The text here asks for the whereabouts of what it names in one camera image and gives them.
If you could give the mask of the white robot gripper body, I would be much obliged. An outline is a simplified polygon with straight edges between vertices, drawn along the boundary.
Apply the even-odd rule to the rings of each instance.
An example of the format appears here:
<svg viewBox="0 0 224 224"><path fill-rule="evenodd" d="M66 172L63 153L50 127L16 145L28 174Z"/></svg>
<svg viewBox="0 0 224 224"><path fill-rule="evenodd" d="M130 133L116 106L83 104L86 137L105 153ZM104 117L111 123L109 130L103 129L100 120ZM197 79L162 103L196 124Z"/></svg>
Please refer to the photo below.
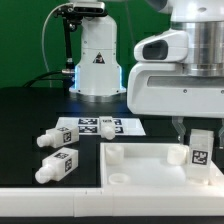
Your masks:
<svg viewBox="0 0 224 224"><path fill-rule="evenodd" d="M224 77L184 75L177 63L137 63L129 74L133 114L224 118Z"/></svg>

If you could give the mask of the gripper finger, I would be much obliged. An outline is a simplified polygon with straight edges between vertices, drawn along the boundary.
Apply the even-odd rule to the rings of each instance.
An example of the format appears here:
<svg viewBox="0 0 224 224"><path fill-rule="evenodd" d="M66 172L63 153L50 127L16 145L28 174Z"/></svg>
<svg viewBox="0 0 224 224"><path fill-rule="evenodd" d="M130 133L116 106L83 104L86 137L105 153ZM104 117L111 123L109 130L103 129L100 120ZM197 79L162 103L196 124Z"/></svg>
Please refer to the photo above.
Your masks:
<svg viewBox="0 0 224 224"><path fill-rule="evenodd" d="M222 119L222 127L219 130L219 147L224 148L224 118Z"/></svg>
<svg viewBox="0 0 224 224"><path fill-rule="evenodd" d="M178 141L183 144L184 143L184 124L183 124L183 117L173 116L172 117L172 124L178 133Z"/></svg>

